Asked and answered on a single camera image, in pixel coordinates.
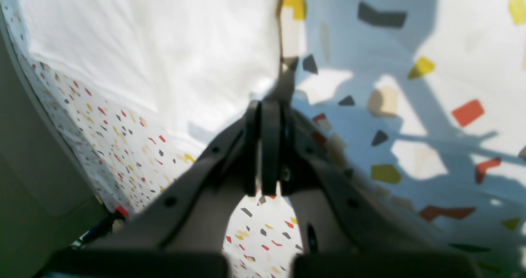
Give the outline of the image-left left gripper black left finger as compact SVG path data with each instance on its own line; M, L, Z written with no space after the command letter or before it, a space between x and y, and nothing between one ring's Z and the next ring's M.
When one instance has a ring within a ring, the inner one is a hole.
M231 278L222 254L231 213L256 193L261 102L221 132L138 217L80 250L61 250L44 278Z

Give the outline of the image-left left gripper white right finger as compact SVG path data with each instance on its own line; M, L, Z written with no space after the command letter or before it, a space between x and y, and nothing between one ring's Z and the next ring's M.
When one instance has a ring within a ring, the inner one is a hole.
M261 102L261 192L281 184L304 253L292 278L479 278L463 254L433 250L334 167L284 102Z

